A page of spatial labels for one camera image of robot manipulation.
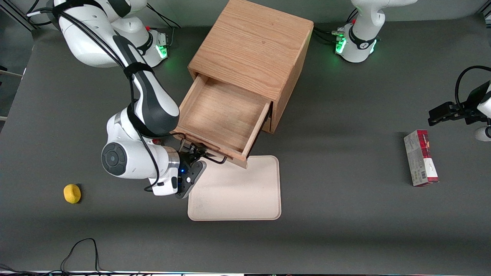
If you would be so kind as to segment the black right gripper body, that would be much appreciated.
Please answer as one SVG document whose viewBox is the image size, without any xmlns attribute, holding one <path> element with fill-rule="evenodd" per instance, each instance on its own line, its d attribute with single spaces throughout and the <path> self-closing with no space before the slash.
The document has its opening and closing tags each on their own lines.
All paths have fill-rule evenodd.
<svg viewBox="0 0 491 276">
<path fill-rule="evenodd" d="M 189 170 L 202 171 L 202 162 L 199 159 L 202 157 L 200 151 L 179 151 L 179 173 L 189 173 Z"/>
</svg>

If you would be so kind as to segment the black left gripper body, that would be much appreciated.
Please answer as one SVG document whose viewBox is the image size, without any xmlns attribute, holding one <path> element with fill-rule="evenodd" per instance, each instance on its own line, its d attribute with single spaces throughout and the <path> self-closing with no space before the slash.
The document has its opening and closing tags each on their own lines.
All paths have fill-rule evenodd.
<svg viewBox="0 0 491 276">
<path fill-rule="evenodd" d="M 489 93 L 489 82 L 486 82 L 479 87 L 473 89 L 465 101 L 461 101 L 459 93 L 456 94 L 457 105 L 460 106 L 461 115 L 465 119 L 467 125 L 481 121 L 489 124 L 489 117 L 478 110 L 478 105 L 483 101 L 489 99 L 486 96 Z"/>
</svg>

